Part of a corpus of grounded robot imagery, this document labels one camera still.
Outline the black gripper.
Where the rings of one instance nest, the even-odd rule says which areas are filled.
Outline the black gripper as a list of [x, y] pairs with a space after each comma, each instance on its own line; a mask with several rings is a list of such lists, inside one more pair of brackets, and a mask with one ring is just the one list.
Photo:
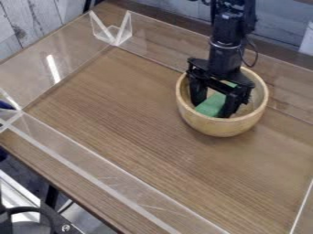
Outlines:
[[251, 92], [256, 87], [255, 82], [241, 71], [245, 42], [239, 40], [236, 43], [225, 44], [212, 39], [209, 43], [208, 59], [188, 59], [192, 103], [198, 106], [205, 101], [208, 87], [225, 92], [224, 84], [227, 82], [235, 83], [237, 87], [228, 92], [220, 112], [221, 118], [229, 118], [243, 104], [249, 104]]

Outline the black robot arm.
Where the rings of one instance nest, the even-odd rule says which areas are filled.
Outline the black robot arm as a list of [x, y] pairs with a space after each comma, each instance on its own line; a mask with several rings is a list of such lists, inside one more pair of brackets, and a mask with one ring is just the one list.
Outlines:
[[249, 34], [255, 31], [256, 0], [211, 0], [213, 34], [209, 57], [189, 58], [186, 75], [190, 97], [196, 110], [209, 117], [231, 118], [249, 97], [256, 84], [244, 74], [241, 67], [253, 67], [245, 59]]

